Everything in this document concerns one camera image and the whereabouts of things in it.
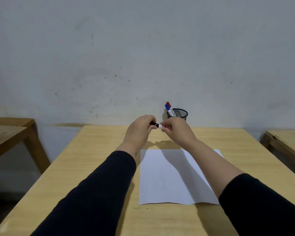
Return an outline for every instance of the mesh cup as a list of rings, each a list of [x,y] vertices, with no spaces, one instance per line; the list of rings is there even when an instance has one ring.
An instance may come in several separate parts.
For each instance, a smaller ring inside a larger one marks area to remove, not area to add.
[[[187,119],[188,116],[188,112],[186,110],[180,109],[180,108],[173,108],[174,113],[176,114],[177,117],[183,118],[183,119]]]

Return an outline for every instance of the blue marker cap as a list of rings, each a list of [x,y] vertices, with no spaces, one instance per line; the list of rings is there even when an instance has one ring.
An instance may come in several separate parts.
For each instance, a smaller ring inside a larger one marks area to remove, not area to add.
[[[167,111],[170,110],[170,107],[167,104],[165,104],[165,108],[167,109]]]

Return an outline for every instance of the black sleeve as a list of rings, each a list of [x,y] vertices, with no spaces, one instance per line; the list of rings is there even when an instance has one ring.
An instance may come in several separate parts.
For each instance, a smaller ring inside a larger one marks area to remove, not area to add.
[[[228,183],[219,202],[239,235],[295,235],[295,205],[249,174]]]
[[[113,152],[59,201],[32,236],[115,235],[136,168],[131,155]]]

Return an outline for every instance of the person's right hand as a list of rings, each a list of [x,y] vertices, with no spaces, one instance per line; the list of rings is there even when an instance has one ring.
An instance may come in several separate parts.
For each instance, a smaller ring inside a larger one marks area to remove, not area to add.
[[[161,130],[186,151],[198,141],[188,123],[182,118],[171,117],[160,124],[163,125]]]

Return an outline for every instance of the paper sheet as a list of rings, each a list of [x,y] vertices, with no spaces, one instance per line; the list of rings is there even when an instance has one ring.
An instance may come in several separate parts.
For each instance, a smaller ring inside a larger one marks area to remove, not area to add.
[[[139,205],[166,202],[219,204],[199,166],[187,151],[141,150]]]

